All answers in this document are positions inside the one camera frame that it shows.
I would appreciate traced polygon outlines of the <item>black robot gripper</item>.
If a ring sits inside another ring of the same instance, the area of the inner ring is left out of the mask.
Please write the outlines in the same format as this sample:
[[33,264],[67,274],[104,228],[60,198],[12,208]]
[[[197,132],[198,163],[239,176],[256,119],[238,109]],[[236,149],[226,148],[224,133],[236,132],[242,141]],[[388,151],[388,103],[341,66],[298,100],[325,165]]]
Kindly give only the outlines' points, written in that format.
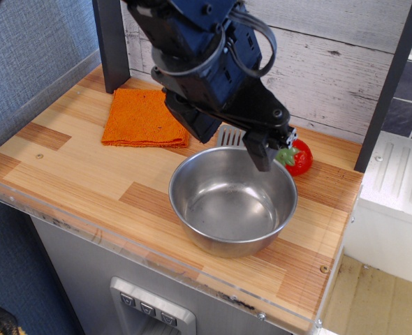
[[274,64],[277,42],[257,19],[226,19],[211,32],[168,20],[152,37],[152,77],[163,85],[165,105],[200,142],[222,122],[243,130],[243,143],[261,172],[279,151],[262,130],[287,130],[289,111],[261,82]]

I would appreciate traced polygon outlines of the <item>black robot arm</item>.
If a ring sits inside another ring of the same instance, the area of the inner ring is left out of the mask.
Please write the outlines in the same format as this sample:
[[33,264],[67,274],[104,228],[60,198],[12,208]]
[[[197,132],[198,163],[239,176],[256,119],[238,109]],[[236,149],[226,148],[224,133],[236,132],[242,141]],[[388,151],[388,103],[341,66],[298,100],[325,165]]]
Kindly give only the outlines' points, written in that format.
[[129,13],[152,44],[152,78],[165,105],[201,142],[222,123],[244,132],[243,143],[262,172],[296,131],[290,114],[262,83],[274,65],[263,60],[257,35],[275,36],[243,1],[129,1]]

